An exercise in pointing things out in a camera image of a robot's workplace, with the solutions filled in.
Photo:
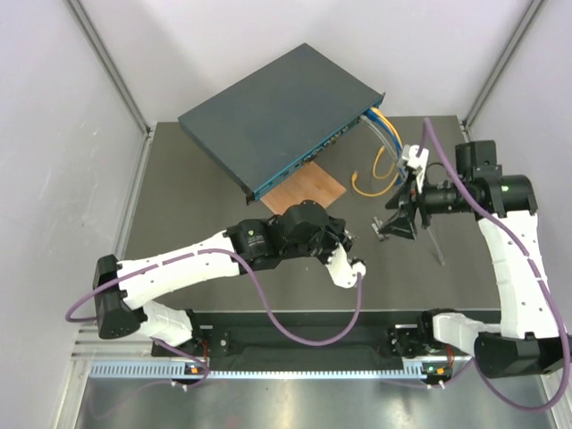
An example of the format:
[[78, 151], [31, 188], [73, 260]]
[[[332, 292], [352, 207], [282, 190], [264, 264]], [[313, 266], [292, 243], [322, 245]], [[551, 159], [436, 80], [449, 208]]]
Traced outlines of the dark transceiver module pair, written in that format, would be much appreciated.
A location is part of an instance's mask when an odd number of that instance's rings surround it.
[[387, 234], [383, 233], [383, 221], [381, 221], [377, 216], [373, 217], [372, 228], [379, 241], [385, 241], [389, 238]]

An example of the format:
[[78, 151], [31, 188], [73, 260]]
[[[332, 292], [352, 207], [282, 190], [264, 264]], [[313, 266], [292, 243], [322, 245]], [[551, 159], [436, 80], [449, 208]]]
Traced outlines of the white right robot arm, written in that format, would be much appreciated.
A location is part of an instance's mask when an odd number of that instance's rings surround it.
[[432, 216], [470, 213], [489, 249], [500, 296], [500, 322], [486, 324], [453, 309], [424, 311], [418, 319], [417, 343], [430, 354], [447, 345], [475, 358], [490, 379], [551, 374], [563, 368], [557, 322], [540, 282], [546, 279], [538, 245], [538, 206], [525, 175], [506, 175], [492, 140], [455, 148], [455, 181], [431, 184], [425, 177], [429, 152], [418, 145], [403, 149], [400, 166], [405, 183], [387, 203], [393, 216], [383, 235], [416, 238], [415, 220], [428, 228]]

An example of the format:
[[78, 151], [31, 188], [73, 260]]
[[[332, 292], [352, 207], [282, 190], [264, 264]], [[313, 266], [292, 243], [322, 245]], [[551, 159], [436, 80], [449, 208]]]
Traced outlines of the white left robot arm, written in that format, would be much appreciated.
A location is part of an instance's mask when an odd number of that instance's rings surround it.
[[193, 312], [174, 310], [158, 303], [158, 298], [304, 257], [316, 258], [334, 285], [352, 288], [364, 278], [366, 265], [348, 258], [351, 247], [345, 221], [305, 200], [283, 214], [243, 220], [199, 243], [154, 257], [123, 261], [114, 255], [100, 257], [93, 282], [98, 336], [116, 340], [136, 333], [193, 354], [203, 341]]

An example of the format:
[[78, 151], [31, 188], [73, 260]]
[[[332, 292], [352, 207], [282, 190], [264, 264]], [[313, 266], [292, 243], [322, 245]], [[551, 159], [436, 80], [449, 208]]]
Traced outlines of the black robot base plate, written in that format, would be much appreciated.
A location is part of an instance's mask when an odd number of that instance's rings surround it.
[[179, 350], [214, 370], [396, 369], [407, 358], [460, 356], [429, 343], [417, 310], [195, 312]]

